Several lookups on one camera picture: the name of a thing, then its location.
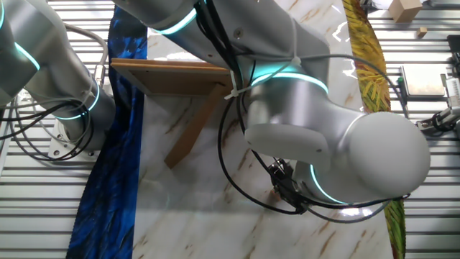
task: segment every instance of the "wooden board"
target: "wooden board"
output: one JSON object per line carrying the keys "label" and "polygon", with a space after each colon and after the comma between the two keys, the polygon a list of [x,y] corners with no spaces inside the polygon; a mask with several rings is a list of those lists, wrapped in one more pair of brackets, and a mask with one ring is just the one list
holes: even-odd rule
{"label": "wooden board", "polygon": [[111,66],[146,95],[209,96],[231,91],[230,71],[204,62],[112,59]]}

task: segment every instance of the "wooden frame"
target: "wooden frame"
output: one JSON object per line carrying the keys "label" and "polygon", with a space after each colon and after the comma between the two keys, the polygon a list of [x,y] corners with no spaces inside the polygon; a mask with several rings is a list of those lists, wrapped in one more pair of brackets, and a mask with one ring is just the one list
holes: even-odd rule
{"label": "wooden frame", "polygon": [[191,152],[222,96],[231,91],[230,71],[209,63],[114,58],[111,66],[148,96],[208,97],[167,155],[171,169]]}

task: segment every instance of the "white marble tabletop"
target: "white marble tabletop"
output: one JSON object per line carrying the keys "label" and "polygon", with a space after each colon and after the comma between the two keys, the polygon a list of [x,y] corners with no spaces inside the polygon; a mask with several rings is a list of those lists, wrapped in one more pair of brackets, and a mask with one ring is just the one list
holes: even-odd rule
{"label": "white marble tabletop", "polygon": [[[323,33],[332,53],[351,54],[341,0],[277,2],[299,22]],[[160,60],[194,59],[155,33],[149,36],[148,55]],[[352,109],[362,107],[350,60],[331,62],[328,86],[332,101]],[[232,188],[222,173],[216,147],[224,101],[190,155],[170,170],[163,160],[203,102],[146,97],[133,258],[392,258],[383,213],[358,224],[334,224],[309,213],[268,212]],[[257,199],[292,209],[271,193],[270,177],[250,153],[233,109],[224,129],[224,159],[234,180]],[[356,213],[318,211],[342,219]]]}

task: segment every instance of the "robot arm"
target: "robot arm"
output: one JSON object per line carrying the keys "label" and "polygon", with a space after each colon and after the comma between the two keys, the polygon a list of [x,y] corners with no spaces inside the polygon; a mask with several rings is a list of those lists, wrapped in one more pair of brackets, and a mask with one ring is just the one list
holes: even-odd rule
{"label": "robot arm", "polygon": [[[197,19],[212,16],[197,9],[197,1],[207,5],[206,0],[114,0],[202,60],[229,68],[209,40],[210,35],[197,23]],[[394,114],[353,111],[329,100],[328,60],[302,60],[329,54],[320,34],[293,22],[273,0],[214,2],[229,32],[229,44],[235,55],[240,54],[236,60],[241,76],[249,80],[257,62],[252,84],[260,85],[252,90],[245,138],[257,152],[298,161],[293,173],[297,192],[323,203],[354,204],[397,198],[422,184],[430,153],[412,123]],[[6,81],[15,81],[9,84],[14,90],[4,100],[27,82],[27,88],[54,97],[81,99],[81,92],[90,89],[93,98],[86,105],[95,117],[93,121],[99,123],[96,131],[103,132],[113,119],[105,119],[107,114],[114,114],[113,101],[88,76],[57,14],[43,0],[3,0],[3,4],[6,25],[0,29],[0,44],[6,46],[7,57],[14,60],[14,73],[25,75],[16,82],[16,76],[4,74]],[[208,26],[216,31],[215,24]],[[24,53],[18,53],[13,42],[22,46],[39,67],[26,60]],[[296,57],[302,60],[300,64],[291,62]],[[4,60],[0,59],[0,65],[14,75]],[[284,68],[281,73],[267,80],[280,68]],[[76,127],[72,119],[80,115],[60,113],[57,116],[66,123],[66,129],[77,129],[81,134],[81,127]]]}
{"label": "robot arm", "polygon": [[[227,67],[197,25],[196,1],[114,2],[202,60]],[[326,40],[312,29],[297,22],[291,29],[290,16],[274,1],[214,2],[232,46],[252,54],[238,58],[246,79],[257,61],[253,84],[290,62],[293,53],[329,54]],[[297,160],[297,191],[320,202],[392,199],[419,187],[430,165],[420,131],[395,114],[364,114],[332,103],[327,78],[328,60],[304,60],[254,88],[245,132],[251,148]]]}
{"label": "robot arm", "polygon": [[[43,0],[0,0],[0,3],[3,21],[0,50],[4,48],[0,51],[0,104],[9,103],[24,87],[38,102],[81,100],[94,126],[87,148],[100,150],[104,132],[114,120],[115,103],[73,51],[62,20]],[[41,105],[51,109],[58,104],[56,101]],[[59,109],[53,115],[64,125],[68,139],[75,141],[85,133],[79,118],[88,115],[73,108]]]}

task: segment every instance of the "blue fabric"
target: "blue fabric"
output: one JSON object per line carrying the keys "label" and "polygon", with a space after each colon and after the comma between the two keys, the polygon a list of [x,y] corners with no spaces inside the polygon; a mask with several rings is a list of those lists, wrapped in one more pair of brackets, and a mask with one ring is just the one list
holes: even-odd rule
{"label": "blue fabric", "polygon": [[[116,7],[109,60],[147,57],[147,28]],[[78,208],[67,258],[131,258],[136,214],[144,94],[113,68],[116,119]]]}

